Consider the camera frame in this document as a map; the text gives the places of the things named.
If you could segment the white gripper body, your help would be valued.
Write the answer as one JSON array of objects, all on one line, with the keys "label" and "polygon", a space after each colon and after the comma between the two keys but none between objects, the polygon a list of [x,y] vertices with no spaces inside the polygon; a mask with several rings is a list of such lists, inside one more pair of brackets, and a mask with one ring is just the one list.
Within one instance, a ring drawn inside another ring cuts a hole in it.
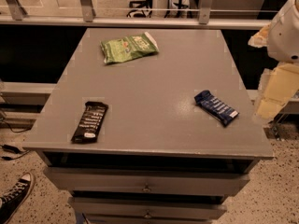
[{"label": "white gripper body", "polygon": [[267,52],[279,62],[299,63],[298,0],[288,0],[271,21]]}]

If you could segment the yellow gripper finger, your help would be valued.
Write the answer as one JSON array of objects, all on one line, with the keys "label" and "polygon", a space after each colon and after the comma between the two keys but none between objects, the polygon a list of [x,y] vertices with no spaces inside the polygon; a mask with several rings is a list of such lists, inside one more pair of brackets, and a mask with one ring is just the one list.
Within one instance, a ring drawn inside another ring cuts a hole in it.
[{"label": "yellow gripper finger", "polygon": [[254,104],[257,119],[273,119],[299,91],[299,64],[279,63],[264,69]]},{"label": "yellow gripper finger", "polygon": [[268,46],[268,34],[270,25],[265,25],[259,32],[253,35],[248,44],[254,48],[262,48]]}]

